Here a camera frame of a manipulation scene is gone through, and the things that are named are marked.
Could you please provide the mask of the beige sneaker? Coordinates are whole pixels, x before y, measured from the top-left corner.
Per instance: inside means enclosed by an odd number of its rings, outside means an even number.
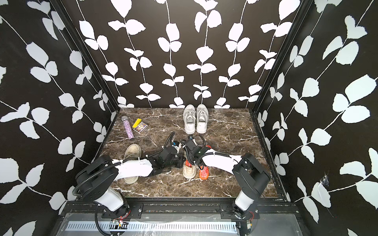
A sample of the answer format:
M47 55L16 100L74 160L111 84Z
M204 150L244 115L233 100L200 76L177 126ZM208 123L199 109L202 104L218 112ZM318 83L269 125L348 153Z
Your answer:
M190 162L188 154L185 150L184 150L184 157L186 158L186 160ZM192 166L193 166L192 168L189 168L185 166L185 163L183 165L183 176L188 180L191 180L196 176L196 166L194 164L192 164Z
M125 155L124 155L124 160L126 162L137 161L137 160L140 159L141 155L142 155L141 147L138 144L132 144L127 148ZM124 182L126 184L134 184L138 181L138 179L139 179L138 176L127 177L127 178L124 178Z

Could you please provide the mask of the red orange insole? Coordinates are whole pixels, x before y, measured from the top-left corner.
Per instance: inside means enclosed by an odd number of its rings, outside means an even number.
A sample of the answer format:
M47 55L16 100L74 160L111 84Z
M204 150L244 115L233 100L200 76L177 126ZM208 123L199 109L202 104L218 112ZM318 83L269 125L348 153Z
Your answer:
M209 168L208 168L208 166L204 163L204 161L202 160L204 154L205 154L209 149L211 149L211 146L210 146L210 145L206 145L206 146L203 147L203 148L199 151L199 153L198 153L198 156L199 156L198 163L200 164L200 166L199 166L199 177L200 177L201 180L207 180L208 177L209 177Z

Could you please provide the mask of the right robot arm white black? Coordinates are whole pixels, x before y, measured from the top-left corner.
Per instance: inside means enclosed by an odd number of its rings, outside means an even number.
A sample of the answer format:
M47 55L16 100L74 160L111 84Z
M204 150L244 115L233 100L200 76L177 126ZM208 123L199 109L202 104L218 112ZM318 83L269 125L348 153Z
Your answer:
M238 219L256 217L258 200L271 181L270 174L251 154L231 155L215 151L206 145L198 145L193 137L180 141L187 160L200 170L213 167L234 175L241 190L233 203L232 213Z

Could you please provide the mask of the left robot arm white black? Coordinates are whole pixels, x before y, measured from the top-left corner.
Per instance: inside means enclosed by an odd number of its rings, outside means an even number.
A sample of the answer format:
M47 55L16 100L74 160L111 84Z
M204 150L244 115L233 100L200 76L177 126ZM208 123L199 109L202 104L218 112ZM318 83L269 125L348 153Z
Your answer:
M185 161L185 157L174 146L164 147L145 157L137 151L126 155L122 160L102 155L76 175L77 186L72 194L115 212L128 208L128 205L124 197L111 187L113 182L126 178L156 176L169 168L182 168Z

